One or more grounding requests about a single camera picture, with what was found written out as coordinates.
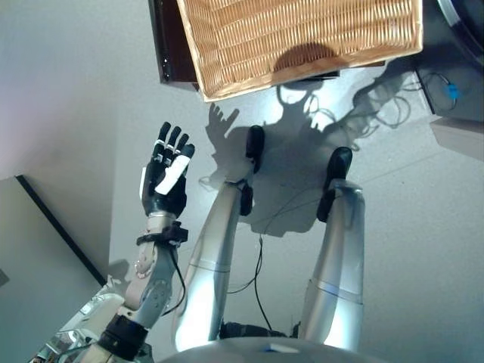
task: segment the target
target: black cable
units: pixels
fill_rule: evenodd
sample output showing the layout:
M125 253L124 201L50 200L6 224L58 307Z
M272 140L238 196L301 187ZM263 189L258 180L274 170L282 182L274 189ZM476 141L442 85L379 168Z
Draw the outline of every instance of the black cable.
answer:
M259 247L259 258L257 259L256 273L254 274L254 277L251 278L248 282L246 282L245 285L243 285L240 289L235 291L228 291L227 293L239 293L247 289L257 279L257 276L259 276L261 267L262 267L262 245L260 245Z
M173 253L173 248L169 249L169 255L172 258L173 265L175 265L176 273L178 274L178 277L180 278L181 288L183 289L183 294L181 295L181 299L176 303L176 305L173 306L171 309L166 310L161 316L168 315L170 312L176 310L176 308L178 308L182 304L182 302L185 298L185 294L187 293L187 287L185 286L185 281L183 280L182 273L180 272L180 268L178 267L178 263L176 262L175 254Z
M267 327L269 330L272 330L271 323L269 323L269 320L267 319L267 315L265 314L264 308L262 307L262 304L260 302L259 298L259 291L257 290L257 275L260 272L260 269L262 268L262 235L259 235L259 244L260 244L260 259L257 261L257 266L256 266L256 275L254 276L254 291L256 292L256 299L257 299L257 305L259 305L260 312L262 313L262 316L264 317L265 323L267 324Z

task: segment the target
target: robotic hand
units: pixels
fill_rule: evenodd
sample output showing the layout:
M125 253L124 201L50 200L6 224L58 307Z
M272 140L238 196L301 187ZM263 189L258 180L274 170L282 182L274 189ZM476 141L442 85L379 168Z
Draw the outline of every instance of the robotic hand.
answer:
M188 135L176 126L164 123L149 163L143 168L139 196L147 216L146 232L137 239L140 246L135 262L135 276L125 295L125 302L90 347L82 362L107 363L132 361L144 343L148 330L160 316L176 309L183 300L167 310L172 295L172 276L178 268L176 250L188 238L188 231L176 219L186 206L185 174L195 148L186 144Z
M140 199L148 218L161 212L172 213L178 218L187 204L185 173L195 147L192 144L186 145L187 134L180 137L175 147L176 139L182 131L178 126L166 142L170 128L169 123L163 124L154 143L150 162L141 173Z

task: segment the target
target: woven basket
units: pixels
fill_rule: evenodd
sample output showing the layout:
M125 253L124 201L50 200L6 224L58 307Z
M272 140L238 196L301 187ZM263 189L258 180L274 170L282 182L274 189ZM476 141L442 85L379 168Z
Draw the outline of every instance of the woven basket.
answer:
M177 1L205 101L422 49L422 0Z

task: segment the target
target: humanoid robot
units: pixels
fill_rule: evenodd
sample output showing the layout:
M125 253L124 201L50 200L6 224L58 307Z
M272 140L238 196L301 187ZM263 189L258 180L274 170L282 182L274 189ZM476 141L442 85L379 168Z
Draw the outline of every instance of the humanoid robot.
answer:
M167 362L376 361L355 353L363 311L365 202L361 188L346 180L351 150L337 148L327 166L317 215L327 227L296 336L260 328L257 338L233 332L222 337L235 230L239 216L251 210L250 186L261 166L264 131L259 126L249 129L245 162L233 168L220 187L183 278L177 249L188 231L177 218L186 205L185 176L194 146L187 144L186 134L176 144L181 129L177 126L171 133L170 129L170 124L163 125L142 171L140 198L147 228L136 242L135 276L124 303L81 362L132 361L158 318L170 312L172 335L181 353ZM182 292L178 303L168 309L175 273L181 278Z

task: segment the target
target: silver robot leg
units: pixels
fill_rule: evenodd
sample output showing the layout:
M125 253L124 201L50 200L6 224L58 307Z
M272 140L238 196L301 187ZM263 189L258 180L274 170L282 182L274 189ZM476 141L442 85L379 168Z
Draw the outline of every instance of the silver robot leg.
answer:
M240 213L240 187L224 183L202 228L185 275L187 297L175 312L178 351L207 344L219 332Z
M365 201L343 179L329 187L335 199L324 242L306 291L299 338L355 351L363 313Z

